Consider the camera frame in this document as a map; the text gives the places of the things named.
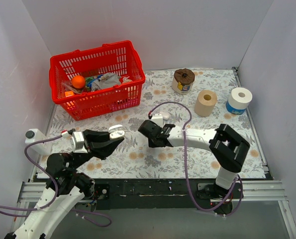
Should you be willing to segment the white oval earbud charging case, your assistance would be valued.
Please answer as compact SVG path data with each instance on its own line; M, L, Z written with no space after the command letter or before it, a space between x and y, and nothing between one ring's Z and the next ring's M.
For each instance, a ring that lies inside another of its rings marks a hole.
M168 120L170 118L170 115L168 113L163 112L162 116L165 120Z

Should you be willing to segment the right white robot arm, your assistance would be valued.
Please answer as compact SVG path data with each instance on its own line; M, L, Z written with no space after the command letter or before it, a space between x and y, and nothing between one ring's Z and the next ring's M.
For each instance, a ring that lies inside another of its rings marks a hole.
M227 124L221 124L217 129L183 129L174 124L165 124L163 127L152 120L145 120L138 131L148 138L151 148L183 147L185 161L185 178L190 189L188 176L189 147L211 152L218 163L220 170L213 184L216 196L227 197L231 191L237 174L241 171L246 159L250 144Z

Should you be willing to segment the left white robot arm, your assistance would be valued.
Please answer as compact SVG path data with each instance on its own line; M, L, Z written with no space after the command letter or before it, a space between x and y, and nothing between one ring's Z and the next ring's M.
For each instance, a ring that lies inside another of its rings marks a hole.
M114 125L108 131L65 130L59 136L32 142L39 143L69 138L70 153L53 153L48 157L44 170L49 176L42 194L34 206L26 211L25 221L7 239L49 239L63 218L75 209L82 199L96 199L98 189L95 180L77 169L93 157L105 160L124 141L125 131L121 125Z

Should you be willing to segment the white box with grey knob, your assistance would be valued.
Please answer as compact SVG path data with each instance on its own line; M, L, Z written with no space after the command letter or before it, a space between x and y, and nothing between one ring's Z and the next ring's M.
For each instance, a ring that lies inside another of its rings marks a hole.
M35 143L37 141L42 141L46 140L47 137L45 134L43 134L39 129L37 128L32 128L29 129L25 133L25 144L29 145L32 143ZM42 156L47 156L51 154L51 149L52 149L52 143L51 142L43 142L39 144L35 144L31 146L31 148L36 151L38 154Z

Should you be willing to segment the small orange box in basket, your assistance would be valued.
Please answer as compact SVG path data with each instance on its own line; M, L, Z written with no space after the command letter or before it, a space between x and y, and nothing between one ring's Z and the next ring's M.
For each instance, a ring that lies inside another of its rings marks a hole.
M66 91L64 94L65 94L65 97L66 97L66 98L75 95L75 93L74 93L73 91Z

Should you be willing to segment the floral patterned table mat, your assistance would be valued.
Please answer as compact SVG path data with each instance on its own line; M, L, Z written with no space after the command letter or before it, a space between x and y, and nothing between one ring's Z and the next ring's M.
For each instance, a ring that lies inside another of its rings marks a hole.
M239 116L229 113L226 101L238 82L232 70L202 70L195 68L195 82L186 95L173 91L173 70L146 71L140 105L102 116L75 121L57 106L50 120L49 137L57 136L65 129L106 131L112 125L121 124L125 140L106 160L93 158L79 171L94 178L184 178L185 161L182 147L150 148L147 139L138 132L149 111L168 113L168 123L193 129L217 128L230 125L249 143L250 150L243 164L242 178L264 178L263 159L257 145L250 119L246 113ZM202 90L216 93L217 103L208 117L195 113L198 94ZM189 178L215 178L220 164L208 151L188 148Z

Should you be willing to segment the orange fruit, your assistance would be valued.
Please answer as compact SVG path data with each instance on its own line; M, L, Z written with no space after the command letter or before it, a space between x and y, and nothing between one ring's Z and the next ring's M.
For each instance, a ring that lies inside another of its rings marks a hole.
M80 75L74 76L71 82L72 86L76 89L82 89L86 84L85 78Z

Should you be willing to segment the brown topped paper roll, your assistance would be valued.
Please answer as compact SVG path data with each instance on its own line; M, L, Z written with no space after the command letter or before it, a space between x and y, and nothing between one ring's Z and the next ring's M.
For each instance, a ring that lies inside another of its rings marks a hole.
M195 81L195 74L192 70L183 68L174 72L172 89L178 94L185 95L191 89Z

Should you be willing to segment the grey crumpled snack bag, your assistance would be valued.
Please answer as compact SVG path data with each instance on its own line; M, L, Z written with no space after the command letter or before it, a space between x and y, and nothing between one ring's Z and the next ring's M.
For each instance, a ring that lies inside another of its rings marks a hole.
M116 85L121 85L120 76L114 73L106 73L93 80L91 91L108 89Z

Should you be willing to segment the beige toilet paper roll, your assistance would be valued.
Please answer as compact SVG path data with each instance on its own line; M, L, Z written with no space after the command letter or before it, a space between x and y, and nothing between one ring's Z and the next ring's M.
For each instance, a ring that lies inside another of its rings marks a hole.
M202 90L197 97L195 113L200 117L208 117L217 103L217 95L210 90Z

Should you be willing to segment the red plastic shopping basket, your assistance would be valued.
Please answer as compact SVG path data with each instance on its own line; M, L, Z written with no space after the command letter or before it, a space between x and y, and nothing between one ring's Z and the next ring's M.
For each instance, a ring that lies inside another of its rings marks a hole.
M52 100L74 120L138 106L144 82L140 57L129 40L50 59Z

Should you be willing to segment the white toilet roll blue wrap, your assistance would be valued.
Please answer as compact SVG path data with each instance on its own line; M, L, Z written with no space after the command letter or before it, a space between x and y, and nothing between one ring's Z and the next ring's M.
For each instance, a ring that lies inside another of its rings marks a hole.
M252 93L243 87L232 89L226 102L226 109L234 115L241 115L245 112L252 101Z

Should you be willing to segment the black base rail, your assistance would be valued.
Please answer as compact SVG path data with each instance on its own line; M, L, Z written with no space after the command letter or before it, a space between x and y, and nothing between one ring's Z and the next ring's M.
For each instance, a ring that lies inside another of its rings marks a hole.
M89 206L83 199L74 208L103 212L112 209L185 209L194 208L184 179L101 179L100 186L108 186L102 196Z

